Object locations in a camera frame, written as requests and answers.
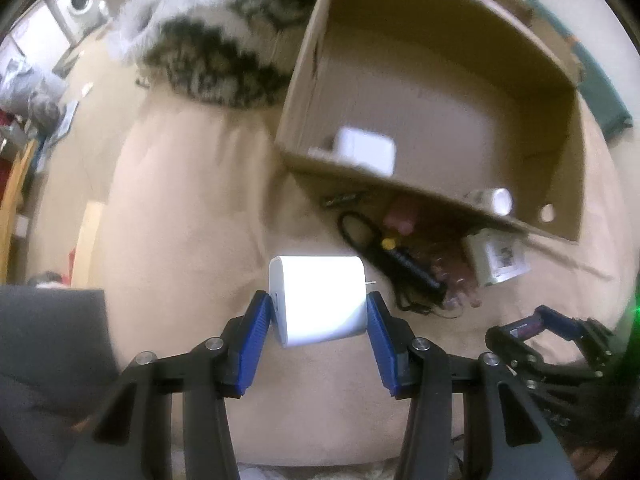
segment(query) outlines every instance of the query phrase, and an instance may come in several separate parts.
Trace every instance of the silver bolt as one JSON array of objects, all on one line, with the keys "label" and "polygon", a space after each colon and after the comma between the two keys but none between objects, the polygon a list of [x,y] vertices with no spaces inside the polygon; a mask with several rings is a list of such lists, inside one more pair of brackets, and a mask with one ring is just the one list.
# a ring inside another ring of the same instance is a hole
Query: silver bolt
[{"label": "silver bolt", "polygon": [[148,365],[158,358],[153,352],[145,351],[136,355],[136,363],[139,365]]},{"label": "silver bolt", "polygon": [[411,341],[411,346],[414,347],[416,350],[423,352],[431,348],[431,341],[423,337],[417,337],[413,341]]},{"label": "silver bolt", "polygon": [[209,350],[220,350],[224,346],[225,342],[221,337],[210,337],[204,343],[204,346]]},{"label": "silver bolt", "polygon": [[489,366],[495,366],[500,362],[500,358],[496,354],[492,354],[491,352],[487,352],[482,356],[482,361]]}]

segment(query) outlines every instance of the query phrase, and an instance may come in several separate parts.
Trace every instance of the washing machine door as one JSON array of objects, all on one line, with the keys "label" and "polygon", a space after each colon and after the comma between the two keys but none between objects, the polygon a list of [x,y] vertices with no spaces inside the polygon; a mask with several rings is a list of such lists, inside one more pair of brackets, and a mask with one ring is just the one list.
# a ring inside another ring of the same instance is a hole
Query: washing machine door
[{"label": "washing machine door", "polygon": [[73,16],[79,16],[91,9],[92,0],[69,0],[69,13]]}]

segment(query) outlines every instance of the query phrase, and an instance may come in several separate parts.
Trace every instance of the cardboard box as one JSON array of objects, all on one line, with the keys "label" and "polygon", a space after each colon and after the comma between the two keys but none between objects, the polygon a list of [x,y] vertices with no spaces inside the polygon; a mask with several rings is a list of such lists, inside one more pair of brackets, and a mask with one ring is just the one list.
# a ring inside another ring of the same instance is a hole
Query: cardboard box
[{"label": "cardboard box", "polygon": [[[392,137],[392,177],[316,155],[342,126]],[[412,194],[441,220],[577,240],[581,127],[561,62],[493,0],[318,0],[276,143],[311,192],[364,186],[380,214]],[[490,187],[509,217],[465,203]]]}]

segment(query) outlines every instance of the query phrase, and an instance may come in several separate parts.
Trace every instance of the washing machine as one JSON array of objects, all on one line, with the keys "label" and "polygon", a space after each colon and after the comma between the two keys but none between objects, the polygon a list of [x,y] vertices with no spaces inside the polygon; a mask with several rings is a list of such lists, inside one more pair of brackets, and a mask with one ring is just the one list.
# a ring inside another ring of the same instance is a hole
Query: washing machine
[{"label": "washing machine", "polygon": [[104,19],[98,0],[55,0],[66,26],[73,35],[76,43]]}]

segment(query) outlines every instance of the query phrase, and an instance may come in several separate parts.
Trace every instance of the beige tablecloth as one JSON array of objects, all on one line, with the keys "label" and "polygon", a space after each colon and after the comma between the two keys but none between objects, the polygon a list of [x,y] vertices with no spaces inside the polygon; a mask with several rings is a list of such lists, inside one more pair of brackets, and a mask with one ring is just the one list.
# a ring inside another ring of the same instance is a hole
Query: beige tablecloth
[{"label": "beige tablecloth", "polygon": [[[104,281],[120,365],[140,351],[187,352],[267,289],[278,254],[349,254],[283,167],[278,110],[198,104],[149,92],[115,171],[104,215]],[[476,357],[488,327],[547,304],[612,326],[630,297],[636,259],[612,160],[586,107],[585,209],[577,245],[531,237],[531,271],[485,288],[458,319],[406,314],[417,335]],[[389,300],[384,281],[367,278]],[[571,360],[574,346],[542,335],[536,349]],[[364,463],[399,453],[408,402],[383,388],[364,336],[282,349],[268,336],[254,385],[228,400],[236,457],[272,465]],[[456,399],[454,429],[462,432]]]}]

